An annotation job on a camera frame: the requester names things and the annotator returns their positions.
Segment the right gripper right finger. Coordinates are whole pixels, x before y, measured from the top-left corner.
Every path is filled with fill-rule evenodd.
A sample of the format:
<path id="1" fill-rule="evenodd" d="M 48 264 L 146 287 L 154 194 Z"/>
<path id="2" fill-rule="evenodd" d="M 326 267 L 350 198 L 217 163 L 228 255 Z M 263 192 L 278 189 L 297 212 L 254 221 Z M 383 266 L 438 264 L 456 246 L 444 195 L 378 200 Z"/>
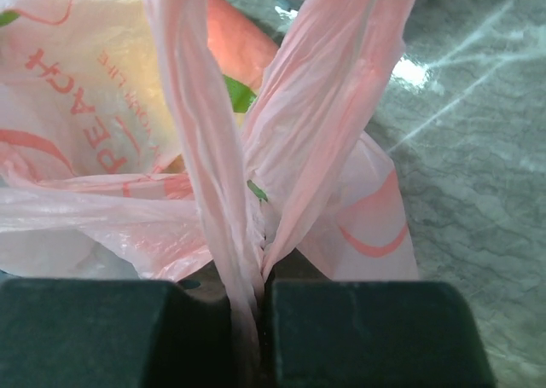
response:
<path id="1" fill-rule="evenodd" d="M 263 387 L 494 387 L 467 300 L 437 281 L 266 285 Z"/>

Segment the pink plastic bag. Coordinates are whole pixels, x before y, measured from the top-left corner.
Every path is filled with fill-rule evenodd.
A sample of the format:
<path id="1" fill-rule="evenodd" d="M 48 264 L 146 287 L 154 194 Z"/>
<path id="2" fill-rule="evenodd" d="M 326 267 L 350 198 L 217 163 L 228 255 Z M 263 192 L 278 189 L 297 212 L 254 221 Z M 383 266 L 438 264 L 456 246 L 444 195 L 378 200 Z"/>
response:
<path id="1" fill-rule="evenodd" d="M 246 113 L 207 0 L 4 0 L 1 269 L 178 281 L 215 263 L 258 344 L 274 265 L 414 280 L 392 160 L 365 132 L 415 0 L 305 0 Z"/>

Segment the orange peach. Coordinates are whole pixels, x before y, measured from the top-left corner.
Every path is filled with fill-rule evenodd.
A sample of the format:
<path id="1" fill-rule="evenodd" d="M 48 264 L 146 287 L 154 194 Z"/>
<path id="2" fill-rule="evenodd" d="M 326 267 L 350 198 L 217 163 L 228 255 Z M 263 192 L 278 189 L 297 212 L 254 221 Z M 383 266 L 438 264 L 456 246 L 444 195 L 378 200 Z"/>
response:
<path id="1" fill-rule="evenodd" d="M 222 73 L 259 92 L 277 44 L 226 0 L 207 0 L 207 31 Z"/>

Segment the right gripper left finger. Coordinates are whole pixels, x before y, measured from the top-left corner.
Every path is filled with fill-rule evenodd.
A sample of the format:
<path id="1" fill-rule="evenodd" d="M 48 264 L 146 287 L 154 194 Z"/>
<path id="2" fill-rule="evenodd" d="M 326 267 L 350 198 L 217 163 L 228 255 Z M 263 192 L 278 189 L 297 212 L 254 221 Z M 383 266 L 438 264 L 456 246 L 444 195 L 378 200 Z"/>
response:
<path id="1" fill-rule="evenodd" d="M 1 284 L 4 387 L 231 387 L 229 302 L 203 281 Z"/>

